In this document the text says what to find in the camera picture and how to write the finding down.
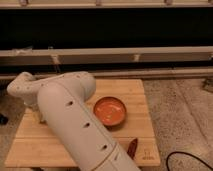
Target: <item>terrazzo floor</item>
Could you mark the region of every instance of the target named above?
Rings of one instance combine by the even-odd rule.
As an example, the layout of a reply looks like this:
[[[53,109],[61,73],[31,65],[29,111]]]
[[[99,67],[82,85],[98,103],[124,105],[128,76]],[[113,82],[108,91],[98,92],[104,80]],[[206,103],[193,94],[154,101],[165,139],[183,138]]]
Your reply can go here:
[[[213,93],[202,89],[203,81],[143,81],[161,157],[160,166],[143,167],[143,171],[166,171],[167,155],[177,150],[193,153],[213,166]],[[24,109],[20,99],[5,91],[0,93],[0,113],[9,117],[8,124],[0,126],[0,171],[30,171],[4,167]],[[209,171],[198,161],[179,154],[173,156],[169,164],[172,171]],[[60,171],[56,168],[44,170]]]

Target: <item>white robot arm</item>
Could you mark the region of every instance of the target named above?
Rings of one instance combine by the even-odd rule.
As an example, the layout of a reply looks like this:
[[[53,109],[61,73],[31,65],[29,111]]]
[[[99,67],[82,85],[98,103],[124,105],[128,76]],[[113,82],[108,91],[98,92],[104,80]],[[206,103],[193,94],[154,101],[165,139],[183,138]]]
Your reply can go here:
[[[35,80],[21,73],[7,88],[27,106],[36,106],[82,171],[140,171],[84,101],[95,92],[95,79],[74,72]]]

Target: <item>bowl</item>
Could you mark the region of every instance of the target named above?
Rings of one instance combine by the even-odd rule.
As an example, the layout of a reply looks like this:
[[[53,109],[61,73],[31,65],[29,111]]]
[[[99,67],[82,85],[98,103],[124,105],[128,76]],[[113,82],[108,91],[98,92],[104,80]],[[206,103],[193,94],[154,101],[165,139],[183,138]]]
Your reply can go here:
[[[103,97],[99,99],[94,106],[93,112],[105,126],[121,124],[126,117],[124,103],[115,97]]]

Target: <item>black cable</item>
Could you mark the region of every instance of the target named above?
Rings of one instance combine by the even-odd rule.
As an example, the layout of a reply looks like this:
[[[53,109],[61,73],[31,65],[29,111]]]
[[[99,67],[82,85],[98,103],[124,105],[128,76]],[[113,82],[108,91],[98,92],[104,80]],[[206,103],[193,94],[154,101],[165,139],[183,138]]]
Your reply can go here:
[[[182,152],[182,151],[174,151],[174,152],[171,152],[167,158],[166,158],[166,167],[167,167],[167,170],[170,171],[170,168],[169,168],[169,159],[172,155],[174,154],[184,154],[184,155],[187,155],[187,156],[190,156],[192,158],[195,158],[197,159],[199,162],[203,163],[207,168],[209,168],[211,171],[213,171],[213,167],[211,167],[210,165],[208,165],[206,162],[204,162],[202,159],[200,159],[199,157],[193,155],[193,154],[190,154],[190,153],[187,153],[187,152]]]

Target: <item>wooden cutting board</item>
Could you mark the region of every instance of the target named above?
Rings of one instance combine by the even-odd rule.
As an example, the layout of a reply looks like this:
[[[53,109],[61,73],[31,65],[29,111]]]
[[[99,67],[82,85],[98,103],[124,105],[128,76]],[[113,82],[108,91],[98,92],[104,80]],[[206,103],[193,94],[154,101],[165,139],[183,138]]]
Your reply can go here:
[[[93,110],[102,97],[113,96],[123,101],[127,118],[122,125],[111,128],[113,137],[128,149],[129,143],[138,138],[135,162],[138,166],[160,164],[155,134],[148,111],[141,80],[97,80],[95,94],[86,104]],[[59,139],[48,125],[40,124],[27,108],[5,161],[6,167],[76,167]]]

